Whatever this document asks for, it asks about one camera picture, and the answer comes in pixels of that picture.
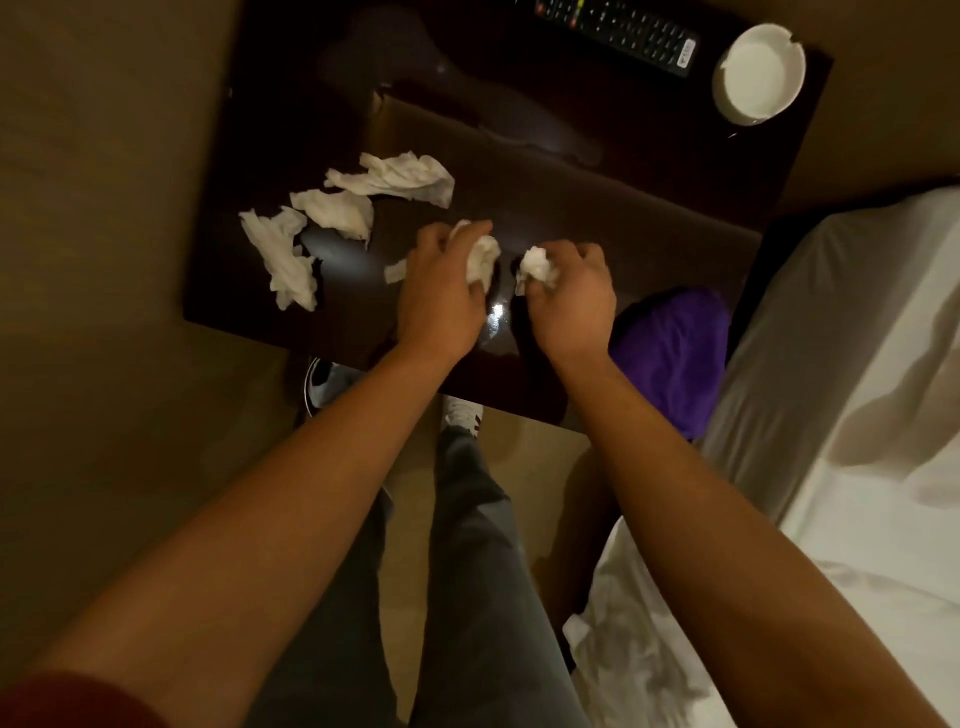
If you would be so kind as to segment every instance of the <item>glossy table surface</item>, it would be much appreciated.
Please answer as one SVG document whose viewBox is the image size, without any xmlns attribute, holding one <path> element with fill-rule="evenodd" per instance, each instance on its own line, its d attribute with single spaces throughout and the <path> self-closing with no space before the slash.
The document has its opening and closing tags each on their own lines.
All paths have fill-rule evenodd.
<svg viewBox="0 0 960 728">
<path fill-rule="evenodd" d="M 188 273 L 187 320 L 369 369 L 393 345 L 399 286 L 383 267 L 435 220 L 490 218 L 503 249 L 477 348 L 444 391 L 569 425 L 560 382 L 513 296 L 543 240 L 603 245 L 620 309 L 675 286 L 735 303 L 832 61 L 807 49 L 797 102 L 738 128 L 716 110 L 713 68 L 747 24 L 699 4 L 646 3 L 699 33 L 687 79 L 498 0 L 389 6 L 251 0 L 225 88 Z M 368 251 L 311 224 L 318 307 L 276 307 L 237 213 L 274 215 L 361 152 L 414 151 L 456 179 L 443 210 L 374 200 Z"/>
</svg>

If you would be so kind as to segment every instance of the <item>sneaker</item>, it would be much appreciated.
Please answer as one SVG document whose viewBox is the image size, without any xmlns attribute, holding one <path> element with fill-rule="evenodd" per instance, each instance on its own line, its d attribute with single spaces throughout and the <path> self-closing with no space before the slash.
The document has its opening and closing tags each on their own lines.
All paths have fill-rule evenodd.
<svg viewBox="0 0 960 728">
<path fill-rule="evenodd" d="M 334 364 L 323 359 L 314 359 L 306 370 L 303 383 L 303 400 L 310 417 L 333 404 L 340 395 L 364 377 L 364 373 Z"/>
<path fill-rule="evenodd" d="M 483 422 L 483 405 L 444 395 L 443 427 L 462 427 L 473 437 L 480 432 Z"/>
</svg>

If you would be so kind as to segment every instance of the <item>floor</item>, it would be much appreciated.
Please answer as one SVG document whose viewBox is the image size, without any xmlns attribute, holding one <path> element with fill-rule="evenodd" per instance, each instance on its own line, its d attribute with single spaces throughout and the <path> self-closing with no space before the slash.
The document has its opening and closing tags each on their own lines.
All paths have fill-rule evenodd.
<svg viewBox="0 0 960 728">
<path fill-rule="evenodd" d="M 433 516 L 435 400 L 396 461 L 387 487 L 396 510 L 380 573 L 380 616 L 398 712 L 408 717 L 426 617 L 427 543 Z M 588 586 L 615 505 L 584 435 L 488 409 L 478 438 L 492 476 L 514 502 L 527 559 L 555 627 Z"/>
<path fill-rule="evenodd" d="M 960 4 L 712 2 L 837 58 L 783 209 L 960 172 Z M 239 7 L 0 4 L 0 684 L 296 418 L 286 352 L 180 316 Z M 407 707 L 437 416 L 391 475 L 384 633 Z M 491 412 L 481 447 L 559 621 L 605 510 L 588 445 Z"/>
</svg>

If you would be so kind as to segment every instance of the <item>hand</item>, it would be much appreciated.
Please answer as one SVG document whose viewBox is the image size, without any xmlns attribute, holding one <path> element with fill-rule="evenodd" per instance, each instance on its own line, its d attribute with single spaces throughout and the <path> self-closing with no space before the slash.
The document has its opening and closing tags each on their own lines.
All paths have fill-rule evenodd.
<svg viewBox="0 0 960 728">
<path fill-rule="evenodd" d="M 473 348 L 487 321 L 483 285 L 467 286 L 467 257 L 493 224 L 467 225 L 448 240 L 451 230 L 434 223 L 417 233 L 417 247 L 407 255 L 398 314 L 400 345 L 449 369 Z"/>
<path fill-rule="evenodd" d="M 569 240 L 544 243 L 560 278 L 553 291 L 527 281 L 527 304 L 534 336 L 554 367 L 567 360 L 607 357 L 616 316 L 616 294 L 603 249 Z"/>
</svg>

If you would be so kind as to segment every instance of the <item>gray pants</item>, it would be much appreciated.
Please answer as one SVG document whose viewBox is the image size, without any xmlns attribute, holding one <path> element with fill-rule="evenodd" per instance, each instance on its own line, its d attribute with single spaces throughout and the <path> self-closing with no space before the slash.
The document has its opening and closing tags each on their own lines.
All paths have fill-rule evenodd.
<svg viewBox="0 0 960 728">
<path fill-rule="evenodd" d="M 527 569 L 510 499 L 474 439 L 437 446 L 437 506 L 411 725 L 588 728 Z M 324 598 L 267 678 L 247 728 L 397 726 L 380 637 L 381 494 Z"/>
</svg>

